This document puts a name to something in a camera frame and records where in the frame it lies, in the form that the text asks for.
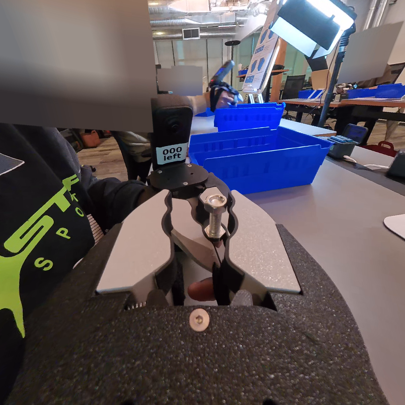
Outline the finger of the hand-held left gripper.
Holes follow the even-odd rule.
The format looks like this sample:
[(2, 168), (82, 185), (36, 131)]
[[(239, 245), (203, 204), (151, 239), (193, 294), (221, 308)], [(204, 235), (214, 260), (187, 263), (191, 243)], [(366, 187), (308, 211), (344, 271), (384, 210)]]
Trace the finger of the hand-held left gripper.
[(206, 238), (202, 226), (192, 217), (192, 207), (187, 200), (172, 199), (171, 236), (176, 245), (199, 266), (220, 266), (212, 242)]

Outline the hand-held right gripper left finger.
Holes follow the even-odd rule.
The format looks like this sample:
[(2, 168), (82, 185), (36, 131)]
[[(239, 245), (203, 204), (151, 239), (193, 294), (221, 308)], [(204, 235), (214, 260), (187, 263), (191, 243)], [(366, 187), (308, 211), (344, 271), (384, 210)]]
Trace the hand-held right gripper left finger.
[(175, 282), (172, 194), (162, 190), (122, 222), (96, 291), (167, 295)]

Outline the steel hex bolt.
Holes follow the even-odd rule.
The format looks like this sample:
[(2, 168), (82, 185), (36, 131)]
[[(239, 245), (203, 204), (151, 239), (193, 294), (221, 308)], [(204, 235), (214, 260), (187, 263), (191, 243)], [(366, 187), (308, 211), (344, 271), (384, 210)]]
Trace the steel hex bolt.
[(209, 214), (209, 225), (205, 228), (205, 233), (211, 240), (220, 240), (221, 237), (225, 234), (225, 230), (221, 222), (223, 214)]

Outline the blue divided plastic bin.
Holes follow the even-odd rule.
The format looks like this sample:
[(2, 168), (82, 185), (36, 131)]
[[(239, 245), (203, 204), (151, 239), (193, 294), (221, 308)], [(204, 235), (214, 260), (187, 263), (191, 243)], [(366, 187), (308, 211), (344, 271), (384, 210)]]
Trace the blue divided plastic bin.
[(310, 185), (332, 142), (278, 127), (190, 136), (190, 162), (222, 180), (230, 190), (253, 194)]

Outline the person's right hand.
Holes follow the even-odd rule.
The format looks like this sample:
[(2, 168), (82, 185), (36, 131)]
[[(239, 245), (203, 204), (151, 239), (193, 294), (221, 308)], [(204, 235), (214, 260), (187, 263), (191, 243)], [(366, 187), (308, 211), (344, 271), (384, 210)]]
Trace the person's right hand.
[(216, 301), (212, 277), (190, 284), (187, 292), (192, 300), (198, 302)]

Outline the black and white printed trousers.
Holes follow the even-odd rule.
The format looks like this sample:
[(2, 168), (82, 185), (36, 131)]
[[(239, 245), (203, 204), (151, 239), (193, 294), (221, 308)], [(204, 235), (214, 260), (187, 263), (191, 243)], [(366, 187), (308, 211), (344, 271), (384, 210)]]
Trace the black and white printed trousers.
[(96, 245), (104, 237), (104, 231), (91, 214), (87, 215), (87, 219), (89, 221), (92, 235), (94, 238), (94, 244)]

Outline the orange bag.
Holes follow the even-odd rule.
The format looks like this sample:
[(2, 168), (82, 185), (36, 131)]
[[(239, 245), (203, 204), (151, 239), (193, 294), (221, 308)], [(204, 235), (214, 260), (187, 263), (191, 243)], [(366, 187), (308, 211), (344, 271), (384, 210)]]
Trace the orange bag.
[(96, 148), (101, 144), (99, 134), (96, 130), (84, 131), (80, 133), (85, 149)]

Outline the black floor lamp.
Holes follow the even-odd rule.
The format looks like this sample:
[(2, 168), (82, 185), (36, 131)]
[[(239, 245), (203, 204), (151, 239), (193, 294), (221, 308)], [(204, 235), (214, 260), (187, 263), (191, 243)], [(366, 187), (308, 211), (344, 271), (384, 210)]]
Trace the black floor lamp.
[(241, 41), (239, 39), (228, 39), (225, 41), (224, 45), (227, 49), (228, 60), (233, 62), (232, 67), (229, 72), (229, 83), (232, 85), (235, 67), (235, 48), (240, 45)]

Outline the black hoodie with green print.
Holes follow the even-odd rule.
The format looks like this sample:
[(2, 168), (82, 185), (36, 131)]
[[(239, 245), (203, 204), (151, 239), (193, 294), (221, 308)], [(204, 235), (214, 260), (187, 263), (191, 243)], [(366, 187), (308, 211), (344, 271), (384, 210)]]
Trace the black hoodie with green print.
[(24, 321), (95, 245), (80, 165), (56, 128), (0, 126), (1, 397), (22, 363)]

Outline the standing banner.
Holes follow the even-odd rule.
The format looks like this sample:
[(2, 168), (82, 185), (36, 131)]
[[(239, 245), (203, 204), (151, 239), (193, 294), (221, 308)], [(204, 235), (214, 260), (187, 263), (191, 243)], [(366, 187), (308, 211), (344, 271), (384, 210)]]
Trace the standing banner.
[(273, 19), (267, 17), (261, 30), (242, 86), (244, 93), (261, 94), (269, 81), (279, 52), (279, 37), (272, 31)]

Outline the black office chair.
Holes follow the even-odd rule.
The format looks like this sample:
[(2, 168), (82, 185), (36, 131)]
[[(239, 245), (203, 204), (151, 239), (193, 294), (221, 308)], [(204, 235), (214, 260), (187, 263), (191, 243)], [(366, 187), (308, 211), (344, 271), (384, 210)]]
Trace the black office chair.
[(281, 93), (281, 100), (297, 99), (299, 92), (303, 89), (305, 74), (287, 76), (284, 89)]

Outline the small black and blue device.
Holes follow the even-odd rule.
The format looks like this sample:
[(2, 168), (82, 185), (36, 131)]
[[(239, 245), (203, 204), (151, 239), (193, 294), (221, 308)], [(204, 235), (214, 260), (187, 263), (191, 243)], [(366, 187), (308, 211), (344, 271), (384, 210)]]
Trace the small black and blue device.
[(351, 156), (355, 146), (358, 146), (368, 134), (367, 127), (347, 124), (341, 135), (333, 135), (327, 138), (332, 143), (327, 156), (333, 159), (343, 159)]

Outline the sign board on white stand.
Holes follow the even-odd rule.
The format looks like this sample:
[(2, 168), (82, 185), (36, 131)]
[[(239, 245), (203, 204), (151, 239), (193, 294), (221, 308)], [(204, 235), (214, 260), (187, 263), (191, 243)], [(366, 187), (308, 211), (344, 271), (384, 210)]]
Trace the sign board on white stand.
[(388, 230), (405, 239), (405, 214), (388, 216), (384, 218), (383, 224)]

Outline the studio light panel on stand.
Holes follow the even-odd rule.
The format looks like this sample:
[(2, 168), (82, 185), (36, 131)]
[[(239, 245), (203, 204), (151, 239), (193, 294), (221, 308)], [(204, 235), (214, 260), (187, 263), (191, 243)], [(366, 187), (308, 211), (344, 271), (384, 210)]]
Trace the studio light panel on stand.
[(338, 0), (282, 1), (272, 21), (271, 31), (305, 56), (325, 57), (337, 50), (332, 73), (327, 76), (318, 126), (326, 123), (337, 77), (345, 57), (350, 35), (355, 33), (357, 13), (352, 6)]

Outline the wooden office desk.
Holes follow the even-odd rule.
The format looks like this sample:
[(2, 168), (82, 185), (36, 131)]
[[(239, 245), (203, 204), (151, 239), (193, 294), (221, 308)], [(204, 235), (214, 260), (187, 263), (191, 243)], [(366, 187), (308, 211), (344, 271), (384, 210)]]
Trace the wooden office desk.
[[(286, 107), (286, 111), (295, 111), (297, 113), (296, 120), (301, 122), (304, 114), (320, 117), (324, 105), (323, 100), (312, 99), (285, 99), (279, 100), (279, 103), (290, 105)], [(386, 108), (402, 109), (405, 107), (404, 99), (382, 99), (382, 98), (357, 98), (343, 99), (342, 101), (332, 101), (330, 109), (338, 109), (344, 107), (352, 107), (352, 116), (361, 119), (372, 120), (387, 120), (399, 123), (405, 122), (404, 112), (384, 111)]]

